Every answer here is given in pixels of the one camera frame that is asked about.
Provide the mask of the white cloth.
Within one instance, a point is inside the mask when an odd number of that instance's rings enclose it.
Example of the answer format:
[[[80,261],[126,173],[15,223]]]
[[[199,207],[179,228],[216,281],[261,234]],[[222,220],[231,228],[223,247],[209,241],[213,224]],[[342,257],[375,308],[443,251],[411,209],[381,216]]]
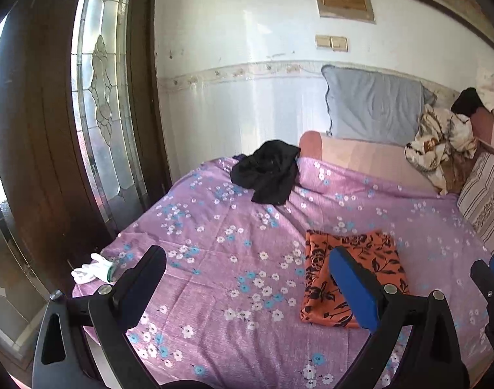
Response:
[[[494,73],[479,67],[476,72],[476,91],[484,107],[494,115]]]

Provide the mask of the striped pillow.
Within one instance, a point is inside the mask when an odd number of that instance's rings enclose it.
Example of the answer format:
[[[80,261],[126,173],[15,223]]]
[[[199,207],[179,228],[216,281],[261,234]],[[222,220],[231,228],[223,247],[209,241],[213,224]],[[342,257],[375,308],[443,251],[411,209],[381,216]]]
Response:
[[[478,156],[457,206],[472,225],[485,248],[494,255],[494,155],[483,151]]]

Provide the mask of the brown wooden door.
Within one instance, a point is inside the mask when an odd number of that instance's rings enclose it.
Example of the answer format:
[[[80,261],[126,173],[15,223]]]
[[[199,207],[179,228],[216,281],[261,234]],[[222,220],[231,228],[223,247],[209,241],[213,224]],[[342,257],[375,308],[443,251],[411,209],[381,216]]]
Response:
[[[0,388],[53,291],[169,187],[154,0],[0,0]]]

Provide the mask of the cream brown patterned blanket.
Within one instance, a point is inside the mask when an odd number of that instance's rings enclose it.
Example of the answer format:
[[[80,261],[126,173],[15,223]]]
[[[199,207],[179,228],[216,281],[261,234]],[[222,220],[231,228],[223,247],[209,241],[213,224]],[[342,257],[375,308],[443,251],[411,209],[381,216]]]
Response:
[[[478,156],[470,118],[427,104],[404,156],[438,194],[460,193]]]

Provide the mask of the black cloth by headboard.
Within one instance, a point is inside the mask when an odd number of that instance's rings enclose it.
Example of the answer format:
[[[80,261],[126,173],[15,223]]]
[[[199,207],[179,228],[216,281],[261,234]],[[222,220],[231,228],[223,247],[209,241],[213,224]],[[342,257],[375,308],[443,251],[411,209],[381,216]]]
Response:
[[[466,117],[472,117],[479,108],[484,108],[476,88],[470,87],[463,90],[451,106],[451,112]]]

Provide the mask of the beige wall switch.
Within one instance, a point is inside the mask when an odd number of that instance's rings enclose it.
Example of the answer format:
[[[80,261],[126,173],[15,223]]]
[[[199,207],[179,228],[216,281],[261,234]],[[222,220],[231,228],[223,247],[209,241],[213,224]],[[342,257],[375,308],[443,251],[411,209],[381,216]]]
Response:
[[[348,52],[348,40],[342,36],[316,35],[316,47],[328,48],[334,52]]]

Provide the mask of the beige wall panel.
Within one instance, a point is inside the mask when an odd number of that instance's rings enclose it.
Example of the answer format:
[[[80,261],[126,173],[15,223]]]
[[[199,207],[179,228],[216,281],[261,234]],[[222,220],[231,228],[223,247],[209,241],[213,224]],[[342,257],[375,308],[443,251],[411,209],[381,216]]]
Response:
[[[340,18],[375,23],[371,0],[316,0],[321,18]]]

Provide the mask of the orange black floral garment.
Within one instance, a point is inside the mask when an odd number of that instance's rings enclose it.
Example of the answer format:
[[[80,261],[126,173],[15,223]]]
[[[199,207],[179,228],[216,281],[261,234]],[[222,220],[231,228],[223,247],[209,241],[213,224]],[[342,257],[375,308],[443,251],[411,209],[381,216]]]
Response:
[[[354,308],[370,301],[349,269],[365,269],[380,285],[407,294],[409,283],[393,237],[381,230],[341,236],[308,230],[305,237],[305,287],[300,319],[325,327],[357,328]]]

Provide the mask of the purple floral bedsheet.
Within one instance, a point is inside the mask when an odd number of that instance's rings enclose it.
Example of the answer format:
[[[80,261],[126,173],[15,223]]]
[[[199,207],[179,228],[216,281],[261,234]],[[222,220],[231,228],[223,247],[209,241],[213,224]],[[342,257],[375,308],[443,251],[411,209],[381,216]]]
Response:
[[[168,265],[127,336],[160,383],[195,379],[215,388],[331,388],[367,339],[340,312],[337,327],[300,320],[305,235],[381,232],[414,295],[443,292],[472,381],[491,365],[486,303],[469,272],[490,254],[440,196],[301,158],[281,206],[256,204],[230,179],[231,158],[205,162],[121,231],[102,255],[119,271],[149,247]]]

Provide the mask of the grey pillow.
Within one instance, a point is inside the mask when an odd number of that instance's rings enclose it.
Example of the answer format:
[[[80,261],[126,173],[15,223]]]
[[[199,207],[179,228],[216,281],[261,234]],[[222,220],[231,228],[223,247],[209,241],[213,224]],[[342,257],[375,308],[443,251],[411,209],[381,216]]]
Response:
[[[327,135],[344,140],[405,146],[413,140],[427,104],[437,97],[419,81],[325,65]]]

